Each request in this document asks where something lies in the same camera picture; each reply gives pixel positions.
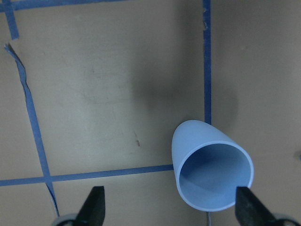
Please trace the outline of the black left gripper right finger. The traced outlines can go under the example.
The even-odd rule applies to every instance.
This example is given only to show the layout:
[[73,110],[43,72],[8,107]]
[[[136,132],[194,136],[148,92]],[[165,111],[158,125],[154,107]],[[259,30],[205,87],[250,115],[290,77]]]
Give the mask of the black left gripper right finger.
[[248,187],[236,189],[235,216],[241,226],[280,225]]

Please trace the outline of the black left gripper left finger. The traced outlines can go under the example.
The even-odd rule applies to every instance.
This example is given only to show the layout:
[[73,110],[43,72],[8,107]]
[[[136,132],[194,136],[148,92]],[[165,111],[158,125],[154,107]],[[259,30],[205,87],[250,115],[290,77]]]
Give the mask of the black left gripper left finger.
[[76,226],[102,226],[105,219],[105,191],[104,186],[94,186],[78,215]]

